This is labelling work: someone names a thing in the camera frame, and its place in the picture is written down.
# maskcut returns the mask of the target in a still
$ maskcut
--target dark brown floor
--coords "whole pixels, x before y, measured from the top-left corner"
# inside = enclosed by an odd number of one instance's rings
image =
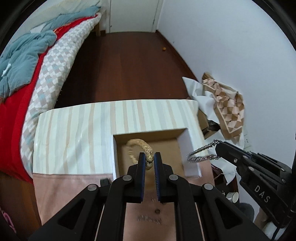
[[[186,99],[192,77],[158,33],[93,33],[79,50],[55,108],[127,99]]]

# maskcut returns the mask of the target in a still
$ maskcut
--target striped fabric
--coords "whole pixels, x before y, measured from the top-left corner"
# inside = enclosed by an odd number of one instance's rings
[[[115,134],[188,128],[193,148],[204,145],[194,100],[127,100],[49,110],[34,142],[38,174],[112,173]]]

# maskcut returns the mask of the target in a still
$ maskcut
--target metal chain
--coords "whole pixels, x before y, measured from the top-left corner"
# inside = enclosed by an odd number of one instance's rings
[[[189,162],[194,162],[194,163],[198,163],[198,162],[202,162],[202,161],[206,161],[206,160],[218,160],[220,157],[216,154],[210,154],[210,155],[207,155],[207,156],[194,156],[194,157],[191,157],[199,152],[202,152],[204,150],[207,150],[213,146],[216,146],[218,143],[221,143],[222,141],[220,140],[217,140],[217,139],[214,139],[211,143],[201,147],[201,148],[198,148],[197,150],[191,152],[190,154],[187,155],[187,161]]]

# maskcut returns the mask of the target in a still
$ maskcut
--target white wall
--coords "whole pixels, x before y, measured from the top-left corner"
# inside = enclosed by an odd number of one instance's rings
[[[254,151],[291,167],[296,52],[278,25],[252,0],[165,0],[158,29],[199,80],[208,71],[242,93]]]

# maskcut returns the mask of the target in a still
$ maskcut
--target red blanket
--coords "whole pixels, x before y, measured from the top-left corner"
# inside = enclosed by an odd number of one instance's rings
[[[57,40],[70,28],[90,18],[93,17],[82,18],[56,29]],[[33,180],[22,164],[20,140],[33,90],[39,77],[44,56],[49,49],[50,47],[39,56],[30,84],[22,87],[0,104],[0,171],[30,183],[33,183]]]

